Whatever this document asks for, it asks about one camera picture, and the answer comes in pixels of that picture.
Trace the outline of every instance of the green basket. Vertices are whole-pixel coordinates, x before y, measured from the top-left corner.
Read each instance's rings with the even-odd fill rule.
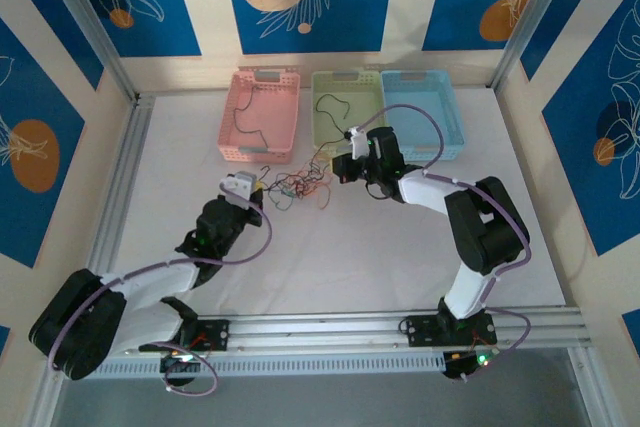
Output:
[[[374,71],[314,72],[311,81],[311,99],[313,101],[313,145],[318,150],[325,142],[341,139],[343,132],[365,123],[384,108],[380,73]],[[387,125],[385,116],[381,115],[367,126],[367,130],[385,125]],[[324,145],[321,152],[335,157],[351,152],[351,147],[349,142],[341,140]]]

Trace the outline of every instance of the white table surface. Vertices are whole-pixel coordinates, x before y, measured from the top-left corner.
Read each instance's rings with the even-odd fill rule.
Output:
[[[294,160],[272,166],[295,172],[313,155],[311,99],[300,97]],[[474,181],[494,175],[505,184],[531,235],[533,260],[506,274],[494,306],[564,305],[524,179],[492,90],[458,88],[467,145],[455,161],[431,171]],[[262,165],[228,163],[216,140],[224,92],[158,97],[127,214],[115,271],[176,257],[172,253],[203,205],[218,195],[227,173],[259,173]],[[224,267],[180,296],[201,315],[394,311],[435,308],[451,286],[460,259],[448,219],[428,209],[376,201],[363,182],[332,182],[331,203],[315,197],[280,212],[268,200],[273,242],[258,259]],[[260,248],[266,226],[247,226],[227,257]]]

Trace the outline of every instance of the robotic arm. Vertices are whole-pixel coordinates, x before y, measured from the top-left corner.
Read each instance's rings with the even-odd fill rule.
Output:
[[[351,140],[353,152],[332,161],[341,183],[362,179],[367,189],[378,185],[383,198],[422,205],[449,217],[462,260],[460,269],[440,300],[437,315],[412,320],[414,331],[425,335],[411,335],[410,345],[471,345],[476,332],[491,339],[491,317],[484,313],[481,299],[494,269],[515,260],[522,251],[516,232],[477,193],[434,182],[425,178],[422,167],[405,164],[392,128],[380,127],[366,134],[351,129],[345,136]],[[487,177],[476,187],[506,210],[528,241],[529,234],[502,183]],[[262,208],[262,190],[256,190],[255,176],[243,172],[230,175],[222,181],[222,189],[234,195],[220,195],[208,202],[196,228],[176,248],[188,259],[167,262],[171,268],[162,263],[142,269],[145,275],[125,276],[127,282],[115,275],[75,272],[32,327],[29,340],[45,355],[51,357],[53,351],[53,363],[72,380],[89,375],[110,354],[129,349],[170,350],[154,345],[163,340],[199,352],[211,350],[213,344],[217,350],[226,350],[228,322],[199,320],[193,310],[173,297],[210,280],[221,262],[212,265],[207,259],[221,261],[247,224],[262,224],[261,210],[249,207],[251,202]],[[70,323],[84,304],[89,308]]]
[[[453,183],[434,182],[425,176],[422,167],[405,164],[391,127],[379,127],[366,134],[354,128],[345,137],[351,142],[352,153],[332,161],[340,183],[364,180],[367,191],[369,185],[378,185],[383,199],[422,205],[449,217],[462,262],[453,286],[439,303],[437,327],[433,326],[430,335],[453,345],[460,331],[487,324],[481,299],[492,272],[515,260],[524,248],[504,216],[474,191],[461,190]],[[502,182],[487,177],[475,186],[504,208],[528,242],[529,233]]]
[[[205,204],[196,229],[175,249],[188,259],[173,262],[170,268],[165,268],[169,262],[149,266],[142,269],[144,275],[125,275],[126,282],[116,274],[99,277],[86,269],[74,272],[31,328],[30,342],[47,356],[54,350],[53,363],[72,380],[86,377],[111,354],[138,348],[170,350],[152,345],[158,341],[172,341],[194,351],[212,350],[214,343],[215,350],[226,350],[228,322],[199,320],[173,297],[210,280],[222,262],[203,261],[222,261],[247,224],[262,225],[262,215],[250,208],[251,203],[261,209],[263,198],[253,174],[229,175],[221,188],[232,195],[219,195]],[[92,296],[95,301],[54,348],[71,316]]]

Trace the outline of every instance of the colorful wires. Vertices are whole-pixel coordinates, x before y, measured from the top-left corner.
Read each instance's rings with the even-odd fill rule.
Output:
[[[276,209],[285,212],[291,208],[296,199],[304,200],[313,195],[318,195],[318,208],[320,210],[327,208],[329,202],[331,202],[330,184],[332,175],[329,171],[329,163],[319,161],[318,158],[326,145],[341,141],[342,139],[322,144],[313,157],[297,172],[280,172],[276,174],[275,180],[264,187],[264,191]],[[264,166],[261,170],[264,173],[260,181],[263,181],[271,171],[271,167]],[[320,191],[326,192],[324,201],[320,196]]]

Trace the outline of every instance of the metal profile bar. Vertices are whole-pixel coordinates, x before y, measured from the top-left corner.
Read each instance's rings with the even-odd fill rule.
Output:
[[[591,423],[602,427],[627,426],[595,348],[567,350]]]
[[[298,355],[216,357],[209,362],[220,377],[263,377],[281,375],[386,374],[401,372],[443,372],[444,355],[438,352],[410,352],[356,355]],[[160,363],[155,358],[124,357],[103,363],[88,379],[158,378]],[[207,369],[193,365],[172,377],[210,377]]]
[[[98,15],[89,0],[62,0],[80,27],[102,65],[113,75],[113,79],[122,93],[132,102],[136,100],[133,82],[120,62],[118,51],[104,29]]]
[[[86,266],[95,274],[109,272],[116,260],[154,103],[155,97],[143,96],[131,112]]]
[[[531,41],[542,17],[552,0],[529,0],[520,19],[516,23],[511,38],[507,41],[504,54],[491,78],[490,86],[499,93],[513,66],[520,60],[524,49]]]
[[[23,427],[48,427],[53,420],[60,390],[62,389],[63,376],[58,372],[50,371],[46,362],[42,361],[42,376],[38,387],[31,397],[31,405],[28,414],[22,420]]]
[[[513,310],[525,313],[532,323],[531,333],[521,348],[591,346],[587,328],[577,309],[559,307]],[[420,315],[434,312],[411,313]],[[265,315],[262,319],[251,316],[249,320],[244,316],[226,317],[231,321],[227,352],[214,352],[211,357],[218,359],[274,355],[372,355],[447,352],[469,348],[468,345],[409,347],[406,335],[398,330],[398,324],[406,314],[406,312],[359,314],[360,318],[354,318],[354,314],[325,316],[313,314],[306,320],[304,315]],[[495,315],[493,319],[498,336],[498,348],[506,349],[522,335],[524,324],[520,319],[500,314]],[[137,359],[157,359],[157,354],[154,353],[130,352],[129,356]],[[118,361],[118,359],[107,360],[107,362],[111,361]]]

